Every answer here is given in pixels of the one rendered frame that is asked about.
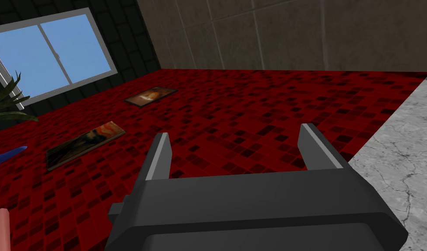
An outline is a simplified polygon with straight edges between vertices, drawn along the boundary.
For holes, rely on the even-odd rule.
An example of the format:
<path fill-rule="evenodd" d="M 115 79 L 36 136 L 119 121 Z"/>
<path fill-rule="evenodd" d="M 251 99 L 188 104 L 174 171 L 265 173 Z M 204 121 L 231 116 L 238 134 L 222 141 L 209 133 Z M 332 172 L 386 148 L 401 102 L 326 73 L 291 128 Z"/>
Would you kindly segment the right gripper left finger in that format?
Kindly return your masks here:
<path fill-rule="evenodd" d="M 169 134 L 158 133 L 148 150 L 145 167 L 147 172 L 145 180 L 168 179 L 172 160 L 172 148 Z"/>

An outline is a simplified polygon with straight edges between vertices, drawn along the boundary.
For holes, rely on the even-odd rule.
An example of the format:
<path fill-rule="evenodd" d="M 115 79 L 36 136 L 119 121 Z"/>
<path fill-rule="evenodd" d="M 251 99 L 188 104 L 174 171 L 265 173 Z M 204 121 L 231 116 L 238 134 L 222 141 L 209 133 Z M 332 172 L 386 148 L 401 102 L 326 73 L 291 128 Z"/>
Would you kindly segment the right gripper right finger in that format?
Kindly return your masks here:
<path fill-rule="evenodd" d="M 307 170 L 342 169 L 337 151 L 311 123 L 300 125 L 298 149 Z"/>

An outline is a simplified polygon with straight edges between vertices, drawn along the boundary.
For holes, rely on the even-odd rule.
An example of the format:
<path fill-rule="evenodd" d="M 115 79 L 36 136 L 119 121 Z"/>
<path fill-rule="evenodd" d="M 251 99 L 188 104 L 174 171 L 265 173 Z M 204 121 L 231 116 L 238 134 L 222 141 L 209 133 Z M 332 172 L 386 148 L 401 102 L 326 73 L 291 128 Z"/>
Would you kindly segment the dark orange framed picture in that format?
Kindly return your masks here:
<path fill-rule="evenodd" d="M 110 121 L 80 136 L 57 145 L 46 152 L 47 170 L 51 171 L 87 152 L 125 134 L 125 130 Z"/>

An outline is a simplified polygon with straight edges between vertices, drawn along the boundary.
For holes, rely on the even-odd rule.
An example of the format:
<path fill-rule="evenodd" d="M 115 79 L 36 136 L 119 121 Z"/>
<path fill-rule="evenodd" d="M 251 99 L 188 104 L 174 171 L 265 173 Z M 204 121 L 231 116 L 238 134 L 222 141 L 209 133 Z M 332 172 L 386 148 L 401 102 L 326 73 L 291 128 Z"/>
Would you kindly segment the grey framed window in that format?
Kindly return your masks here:
<path fill-rule="evenodd" d="M 0 25 L 0 83 L 27 106 L 117 73 L 89 8 Z"/>

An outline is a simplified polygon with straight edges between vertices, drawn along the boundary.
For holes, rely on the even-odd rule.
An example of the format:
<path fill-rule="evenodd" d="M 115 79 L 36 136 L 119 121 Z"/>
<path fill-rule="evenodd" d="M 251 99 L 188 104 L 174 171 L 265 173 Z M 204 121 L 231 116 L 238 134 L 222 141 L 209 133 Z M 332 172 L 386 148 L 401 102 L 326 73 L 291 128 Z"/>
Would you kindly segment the blue pointed object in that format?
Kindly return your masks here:
<path fill-rule="evenodd" d="M 27 146 L 21 146 L 21 147 L 17 147 L 11 151 L 5 152 L 3 154 L 0 154 L 0 164 L 9 160 L 10 158 L 14 157 L 15 155 L 21 153 L 22 151 L 24 151 L 27 148 Z"/>

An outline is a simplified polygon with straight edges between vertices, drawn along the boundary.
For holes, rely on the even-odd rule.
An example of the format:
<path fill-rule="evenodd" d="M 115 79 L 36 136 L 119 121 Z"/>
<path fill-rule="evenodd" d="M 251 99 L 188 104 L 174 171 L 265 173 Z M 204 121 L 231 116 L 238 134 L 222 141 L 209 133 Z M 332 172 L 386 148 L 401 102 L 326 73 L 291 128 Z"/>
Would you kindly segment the green leafy plant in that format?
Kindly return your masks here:
<path fill-rule="evenodd" d="M 21 73 L 17 74 L 17 79 L 14 81 L 14 78 L 11 78 L 11 81 L 4 87 L 3 90 L 0 91 L 0 110 L 8 108 L 10 106 L 20 104 L 30 98 L 30 96 L 20 97 L 22 95 L 22 91 L 19 94 L 16 94 L 13 97 L 5 99 L 9 94 L 17 87 L 17 84 L 20 81 Z M 23 112 L 0 112 L 0 121 L 3 120 L 31 120 L 38 122 L 39 119 L 32 115 L 28 115 Z"/>

